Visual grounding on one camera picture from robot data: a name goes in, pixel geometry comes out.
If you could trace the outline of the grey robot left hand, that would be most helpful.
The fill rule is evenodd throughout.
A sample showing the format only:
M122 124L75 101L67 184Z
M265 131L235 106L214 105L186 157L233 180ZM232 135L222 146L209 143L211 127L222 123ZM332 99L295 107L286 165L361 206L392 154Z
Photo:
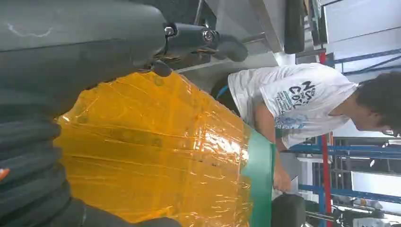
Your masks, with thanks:
M170 74L188 54L241 62L232 35L168 22L128 0L3 0L0 3L0 120L54 118L79 94L134 72Z

